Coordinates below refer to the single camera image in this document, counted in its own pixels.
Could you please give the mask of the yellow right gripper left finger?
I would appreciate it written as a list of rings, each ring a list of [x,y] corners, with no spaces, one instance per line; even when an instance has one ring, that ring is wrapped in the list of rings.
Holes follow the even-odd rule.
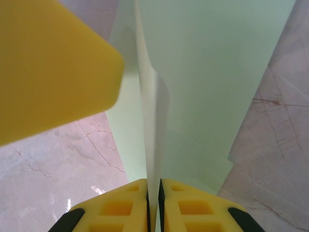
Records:
[[[149,232],[147,180],[139,179],[81,202],[51,232]]]

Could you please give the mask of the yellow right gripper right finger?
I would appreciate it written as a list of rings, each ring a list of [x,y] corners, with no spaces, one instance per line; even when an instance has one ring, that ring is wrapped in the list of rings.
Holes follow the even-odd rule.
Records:
[[[260,232],[262,227],[237,203],[172,180],[160,181],[162,232]]]

